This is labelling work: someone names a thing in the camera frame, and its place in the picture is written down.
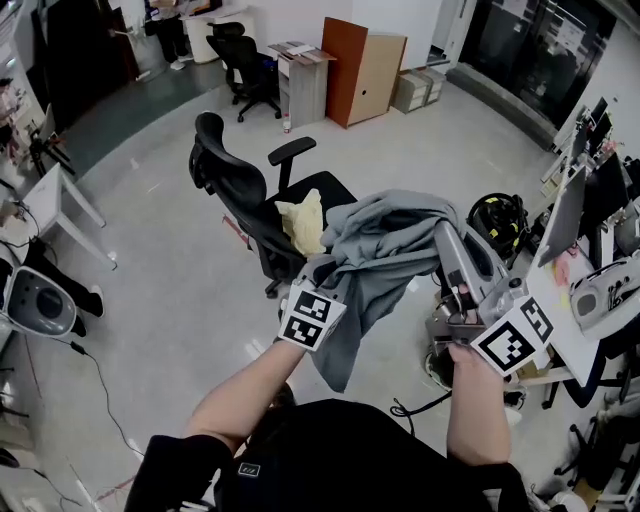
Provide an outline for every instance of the wall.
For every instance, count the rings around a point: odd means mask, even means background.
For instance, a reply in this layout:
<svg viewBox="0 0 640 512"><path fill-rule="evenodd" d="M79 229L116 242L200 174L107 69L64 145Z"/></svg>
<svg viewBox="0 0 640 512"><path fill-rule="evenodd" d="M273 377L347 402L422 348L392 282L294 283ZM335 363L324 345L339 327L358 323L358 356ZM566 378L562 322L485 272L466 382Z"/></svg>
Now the wall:
<svg viewBox="0 0 640 512"><path fill-rule="evenodd" d="M560 130L556 142L564 139L583 105L593 108L604 97L613 116L613 139L625 143L619 153L640 158L639 90L640 39L618 21L589 85Z"/></svg>
<svg viewBox="0 0 640 512"><path fill-rule="evenodd" d="M325 17L350 21L352 0L247 0L252 6L258 48L282 41L322 45Z"/></svg>
<svg viewBox="0 0 640 512"><path fill-rule="evenodd" d="M443 1L353 0L351 21L374 31L407 36L402 69L424 66Z"/></svg>

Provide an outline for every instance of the logo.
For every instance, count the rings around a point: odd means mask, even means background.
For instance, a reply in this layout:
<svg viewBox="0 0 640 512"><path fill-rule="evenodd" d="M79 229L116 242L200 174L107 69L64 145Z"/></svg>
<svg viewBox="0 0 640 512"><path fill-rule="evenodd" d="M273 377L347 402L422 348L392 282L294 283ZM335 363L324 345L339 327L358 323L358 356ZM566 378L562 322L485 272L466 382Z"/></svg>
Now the logo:
<svg viewBox="0 0 640 512"><path fill-rule="evenodd" d="M250 476L252 478L258 478L258 475L260 474L260 466L258 466L257 464L248 464L246 462L243 462L238 468L238 474L240 476Z"/></svg>

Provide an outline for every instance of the black office chair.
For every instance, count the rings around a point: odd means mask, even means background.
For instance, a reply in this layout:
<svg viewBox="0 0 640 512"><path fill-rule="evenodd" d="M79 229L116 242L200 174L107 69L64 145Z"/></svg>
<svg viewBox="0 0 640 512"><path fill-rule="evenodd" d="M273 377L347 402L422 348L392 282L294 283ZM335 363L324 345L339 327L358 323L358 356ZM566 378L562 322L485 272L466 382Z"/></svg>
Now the black office chair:
<svg viewBox="0 0 640 512"><path fill-rule="evenodd" d="M640 343L638 333L640 333L640 315L618 332L600 340L598 352L586 386L581 387L578 381L573 379L563 381L567 393L578 407L581 409L587 407L599 387L620 388L618 398L620 403L624 402L631 385L631 379L640 374L640 358L638 358L636 348ZM602 375L604 374L607 360L616 359L622 354L626 354L623 369L618 372L615 379L603 379ZM557 363L558 366L564 365L558 355L554 358L554 363ZM560 382L551 384L549 399L542 402L543 409L553 407L559 386Z"/></svg>
<svg viewBox="0 0 640 512"><path fill-rule="evenodd" d="M238 114L238 122L244 121L244 114L258 103L267 103L276 111L276 119L282 118L280 107L273 98L278 95L278 71L273 59L258 52L256 42L244 34L240 23L223 23L211 25L213 35L207 36L207 42L227 65L227 83L234 93L233 104L240 98L247 97L249 103ZM234 81L237 69L242 77L242 84Z"/></svg>
<svg viewBox="0 0 640 512"><path fill-rule="evenodd" d="M268 298L276 298L278 285L295 279L306 258L283 232L275 201L298 204L315 188L322 198L324 216L330 208L356 199L327 171L289 186L294 157L316 146L310 137L289 142L269 155L271 165L280 165L280 180L278 193L267 199L264 176L253 165L227 153L222 144L223 130L219 115L204 112L198 116L189 172L197 188L204 188L209 195L218 194L240 228L255 241L255 246L250 242L249 249L257 250L264 275L273 280L265 293Z"/></svg>

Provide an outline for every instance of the floor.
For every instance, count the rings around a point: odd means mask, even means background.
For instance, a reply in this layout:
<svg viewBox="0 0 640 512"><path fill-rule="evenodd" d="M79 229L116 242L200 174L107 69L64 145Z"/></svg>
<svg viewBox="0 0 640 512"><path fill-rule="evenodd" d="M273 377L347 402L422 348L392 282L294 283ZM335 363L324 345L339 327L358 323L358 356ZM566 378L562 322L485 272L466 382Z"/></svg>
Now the floor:
<svg viewBox="0 0 640 512"><path fill-rule="evenodd" d="M221 61L168 67L149 82L133 82L84 114L63 137L74 170L84 175L145 126L224 83Z"/></svg>
<svg viewBox="0 0 640 512"><path fill-rule="evenodd" d="M88 319L82 344L100 362L127 439L142 450L154 434L180 435L204 394L257 357L278 328L277 302L263 295L268 280L258 261L222 223L220 201L196 190L189 177L197 113L223 116L227 149L262 169L272 193L278 173L267 154L300 136L313 137L318 146L296 159L294 180L330 170L360 198L405 188L449 198L462 211L491 191L518 193L533 204L539 177L553 160L451 84L438 103L408 116L392 109L348 131L325 120L290 135L266 106L238 124L239 107L227 106L230 99L220 88L192 100L127 140L80 181L107 226L99 229L86 215L77 222L117 256L115 271L65 235L54 240L59 266L105 292L106 316ZM414 409L442 394L421 368L424 321L435 292L431 279L416 279L394 313L367 334L343 398L388 411L394 397ZM84 509L121 511L139 460L107 416L93 362L55 341L29 337L40 399L26 349L17 339L5 364L18 368L19 402L33 415L42 469ZM335 396L309 360L291 385L300 402ZM530 391L523 419L513 428L513 462L536 484L548 482L568 456L569 425L584 427L593 413L580 411L564 389L555 407L542 411L542 393ZM440 452L448 414L445 402L415 418L417 436ZM124 490L113 490L122 483ZM57 510L57 495L33 473L0 468L0 490L14 500L36 496L47 510ZM105 493L111 495L98 500ZM68 503L65 509L79 510Z"/></svg>

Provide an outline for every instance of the black pants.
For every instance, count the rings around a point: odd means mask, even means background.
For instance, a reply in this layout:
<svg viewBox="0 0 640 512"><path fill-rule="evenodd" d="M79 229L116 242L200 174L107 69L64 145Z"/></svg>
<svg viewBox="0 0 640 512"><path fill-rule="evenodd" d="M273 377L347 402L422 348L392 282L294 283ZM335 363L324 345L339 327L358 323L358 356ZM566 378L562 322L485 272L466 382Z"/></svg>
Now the black pants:
<svg viewBox="0 0 640 512"><path fill-rule="evenodd" d="M182 21L180 16L174 16L167 20L158 21L157 34L160 46L162 47L162 55L164 60L169 64L174 62L178 57L184 57L189 52L185 44L184 31L182 30Z"/></svg>
<svg viewBox="0 0 640 512"><path fill-rule="evenodd" d="M94 316L102 315L103 305L100 296L97 293L91 293L80 283L60 272L58 267L45 258L45 250L46 246L40 240L36 239L31 242L29 252L27 252L27 257L24 260L24 266L31 267L60 285L71 296L76 306L83 311ZM84 324L79 317L76 318L76 323L71 331L81 336L86 333Z"/></svg>

